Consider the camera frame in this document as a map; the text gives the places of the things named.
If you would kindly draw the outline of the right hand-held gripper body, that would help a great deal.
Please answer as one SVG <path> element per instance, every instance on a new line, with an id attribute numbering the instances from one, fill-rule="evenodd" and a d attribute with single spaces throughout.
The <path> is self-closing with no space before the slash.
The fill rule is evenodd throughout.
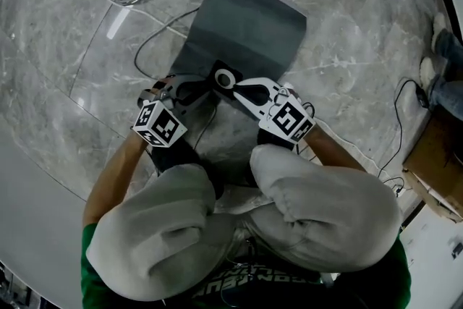
<path id="1" fill-rule="evenodd" d="M 313 130 L 315 125 L 315 120 L 288 85 L 279 88 L 258 123 L 260 129 L 294 145 Z"/>

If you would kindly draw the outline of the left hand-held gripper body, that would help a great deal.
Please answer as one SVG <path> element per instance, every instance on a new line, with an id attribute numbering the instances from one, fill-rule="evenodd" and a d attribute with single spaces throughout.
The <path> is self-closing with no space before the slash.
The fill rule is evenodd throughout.
<path id="1" fill-rule="evenodd" d="M 140 112 L 132 129 L 152 147 L 170 148 L 187 132 L 181 120 L 179 93 L 186 82 L 185 76 L 173 76 L 140 93 L 137 100 Z"/>

